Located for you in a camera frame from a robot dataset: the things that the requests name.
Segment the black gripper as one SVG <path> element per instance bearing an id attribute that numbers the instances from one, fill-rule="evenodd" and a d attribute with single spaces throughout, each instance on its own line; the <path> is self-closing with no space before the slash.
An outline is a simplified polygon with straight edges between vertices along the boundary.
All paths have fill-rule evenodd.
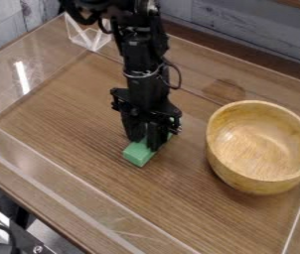
<path id="1" fill-rule="evenodd" d="M 127 75 L 126 80 L 126 88 L 109 89 L 111 108 L 120 113 L 126 136 L 131 142 L 143 139 L 144 122 L 148 122 L 146 145 L 151 152 L 156 152 L 180 128 L 182 111 L 168 100 L 168 69 L 160 67 L 147 75 Z"/>

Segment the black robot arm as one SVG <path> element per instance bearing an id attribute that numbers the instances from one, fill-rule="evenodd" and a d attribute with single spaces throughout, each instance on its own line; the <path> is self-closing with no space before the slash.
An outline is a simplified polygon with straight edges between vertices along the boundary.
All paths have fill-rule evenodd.
<path id="1" fill-rule="evenodd" d="M 168 95 L 175 68 L 166 59 L 168 36 L 155 0 L 60 0 L 65 12 L 83 25 L 109 26 L 101 32 L 113 37 L 123 58 L 124 88 L 109 89 L 111 108 L 120 113 L 130 141 L 156 151 L 168 136 L 179 132 L 180 109 Z"/>

